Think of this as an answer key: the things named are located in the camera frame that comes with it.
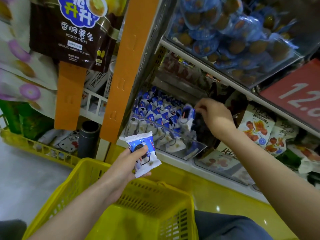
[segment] red price sign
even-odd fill
[[[260,95],[320,131],[320,61],[314,59]]]

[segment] person's right hand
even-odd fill
[[[220,102],[203,98],[195,105],[194,109],[197,113],[202,114],[211,133],[221,141],[224,141],[225,136],[237,129],[230,110]]]

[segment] hand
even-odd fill
[[[224,141],[225,136],[236,130],[231,112],[224,104],[210,98],[203,98],[194,109],[202,114],[207,127],[219,140]]]
[[[105,204],[106,208],[115,203],[121,196],[126,185],[134,180],[136,177],[132,170],[136,161],[145,155],[148,150],[148,146],[144,146],[133,153],[130,153],[130,149],[125,149],[115,160],[108,171],[99,180],[103,184],[103,187],[107,186],[108,196],[106,198]],[[142,177],[150,176],[151,172],[146,173]]]

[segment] plastic basket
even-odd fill
[[[7,126],[8,124],[4,115],[0,115],[0,119],[1,118],[4,120],[6,125],[4,128],[0,127],[0,136],[2,137],[4,143],[71,168],[74,168],[80,161],[80,158],[74,155],[62,152],[49,145],[44,145],[37,141],[27,139],[22,135],[12,133]]]
[[[82,159],[42,207],[23,239],[34,234],[109,167],[104,162]],[[193,199],[163,182],[135,179],[119,200],[105,210],[86,239],[198,239]]]

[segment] hello kitty face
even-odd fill
[[[78,149],[78,142],[77,141],[72,141],[70,140],[69,137],[63,139],[59,144],[58,144],[59,149],[65,152],[74,152]]]

